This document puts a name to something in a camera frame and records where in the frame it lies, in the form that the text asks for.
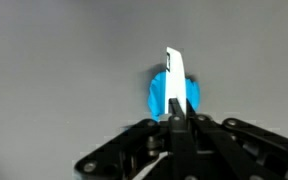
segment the gray surface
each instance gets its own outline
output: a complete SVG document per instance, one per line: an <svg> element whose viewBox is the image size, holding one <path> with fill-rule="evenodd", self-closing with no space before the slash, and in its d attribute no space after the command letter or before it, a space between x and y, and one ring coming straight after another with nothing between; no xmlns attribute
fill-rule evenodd
<svg viewBox="0 0 288 180"><path fill-rule="evenodd" d="M166 46L198 76L200 111L288 136L288 1L0 0L0 180L72 179L149 117Z"/></svg>

